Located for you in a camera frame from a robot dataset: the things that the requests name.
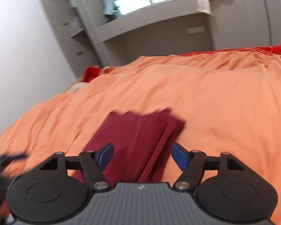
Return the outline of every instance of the gray cabinet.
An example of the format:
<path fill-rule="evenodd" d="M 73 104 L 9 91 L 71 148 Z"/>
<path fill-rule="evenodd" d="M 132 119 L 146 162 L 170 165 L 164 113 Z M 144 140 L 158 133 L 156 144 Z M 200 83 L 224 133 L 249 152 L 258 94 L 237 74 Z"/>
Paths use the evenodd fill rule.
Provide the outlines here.
<path fill-rule="evenodd" d="M 77 24 L 77 14 L 68 0 L 41 0 L 57 40 L 77 77 L 88 66 L 100 65 L 93 47 L 83 29 Z"/>

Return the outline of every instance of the round black disc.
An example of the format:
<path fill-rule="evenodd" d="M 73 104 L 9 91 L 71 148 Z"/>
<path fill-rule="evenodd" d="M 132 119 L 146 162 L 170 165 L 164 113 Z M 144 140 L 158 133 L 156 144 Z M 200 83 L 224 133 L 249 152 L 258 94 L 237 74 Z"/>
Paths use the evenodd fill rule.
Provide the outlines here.
<path fill-rule="evenodd" d="M 198 186 L 199 204 L 225 221 L 251 223 L 267 219 L 277 204 L 277 193 L 261 177 L 215 176 Z"/>
<path fill-rule="evenodd" d="M 24 175 L 6 194 L 14 217 L 30 223 L 60 222 L 75 215 L 87 199 L 87 190 L 78 180 L 46 171 Z"/>

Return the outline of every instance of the orange bedsheet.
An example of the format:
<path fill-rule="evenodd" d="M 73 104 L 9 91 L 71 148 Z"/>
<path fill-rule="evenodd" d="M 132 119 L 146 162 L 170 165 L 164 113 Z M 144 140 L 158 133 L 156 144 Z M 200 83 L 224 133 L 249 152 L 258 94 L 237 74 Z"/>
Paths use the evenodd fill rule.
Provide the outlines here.
<path fill-rule="evenodd" d="M 56 151 L 77 155 L 112 110 L 148 114 L 168 107 L 187 121 L 178 138 L 186 149 L 231 152 L 276 188 L 272 221 L 281 224 L 280 55 L 141 57 L 75 94 L 38 104 L 6 129 L 0 153 L 30 154 L 6 173 L 28 171 Z M 173 183 L 180 173 L 170 158 L 163 181 Z"/>

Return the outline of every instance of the drawer handle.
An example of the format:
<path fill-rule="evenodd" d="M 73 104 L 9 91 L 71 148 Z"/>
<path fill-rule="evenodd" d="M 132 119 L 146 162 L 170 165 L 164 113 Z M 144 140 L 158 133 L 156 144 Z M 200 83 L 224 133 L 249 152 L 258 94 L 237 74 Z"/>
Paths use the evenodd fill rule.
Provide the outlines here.
<path fill-rule="evenodd" d="M 82 55 L 82 54 L 83 54 L 83 52 L 82 52 L 82 51 L 80 51 L 80 52 L 76 52 L 76 53 L 75 53 L 75 55 L 76 55 L 76 56 L 80 56 L 80 55 Z"/>

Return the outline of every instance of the white wall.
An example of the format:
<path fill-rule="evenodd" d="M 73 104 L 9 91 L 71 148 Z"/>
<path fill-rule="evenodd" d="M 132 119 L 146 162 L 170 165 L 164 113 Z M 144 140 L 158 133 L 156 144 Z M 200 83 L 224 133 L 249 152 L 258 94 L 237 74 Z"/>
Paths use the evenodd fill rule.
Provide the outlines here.
<path fill-rule="evenodd" d="M 75 76 L 39 0 L 0 0 L 0 133 Z"/>

